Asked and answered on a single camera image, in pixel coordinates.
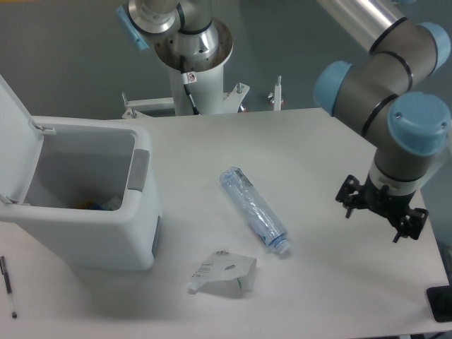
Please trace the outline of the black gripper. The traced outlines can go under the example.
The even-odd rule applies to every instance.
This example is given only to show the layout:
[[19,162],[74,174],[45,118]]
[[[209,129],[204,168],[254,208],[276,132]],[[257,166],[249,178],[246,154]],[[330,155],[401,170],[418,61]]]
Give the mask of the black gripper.
[[346,209],[345,217],[349,218],[354,210],[367,209],[387,219],[396,229],[393,243],[400,238],[418,240],[429,216],[424,208],[411,209],[409,204],[412,194],[394,196],[389,194],[389,188],[383,185],[377,188],[367,176],[363,185],[349,174],[340,187],[335,200]]

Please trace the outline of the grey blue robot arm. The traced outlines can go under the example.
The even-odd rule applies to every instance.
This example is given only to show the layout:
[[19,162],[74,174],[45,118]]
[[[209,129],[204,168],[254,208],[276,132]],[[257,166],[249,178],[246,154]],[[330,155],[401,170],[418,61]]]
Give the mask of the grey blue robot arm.
[[[447,60],[451,41],[433,23],[412,24],[389,1],[322,1],[322,7],[369,53],[355,67],[329,65],[314,86],[314,100],[376,147],[367,180],[343,182],[336,200],[348,212],[367,209],[389,221],[397,238],[418,239],[428,217],[410,201],[445,147],[447,105],[413,87]],[[207,1],[129,1],[117,18],[140,49],[154,47],[169,70],[178,115],[239,111],[247,92],[222,90],[222,65],[232,38]]]

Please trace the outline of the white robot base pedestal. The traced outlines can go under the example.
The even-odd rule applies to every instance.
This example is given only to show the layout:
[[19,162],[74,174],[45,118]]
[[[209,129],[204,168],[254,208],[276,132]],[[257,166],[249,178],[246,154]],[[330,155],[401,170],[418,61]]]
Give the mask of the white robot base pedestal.
[[127,100],[122,95],[123,118],[143,117],[144,112],[173,109],[177,116],[236,114],[243,112],[243,101],[250,87],[239,82],[225,92],[224,65],[232,55],[232,35],[216,18],[202,32],[176,32],[154,44],[159,60],[166,67],[171,97]]

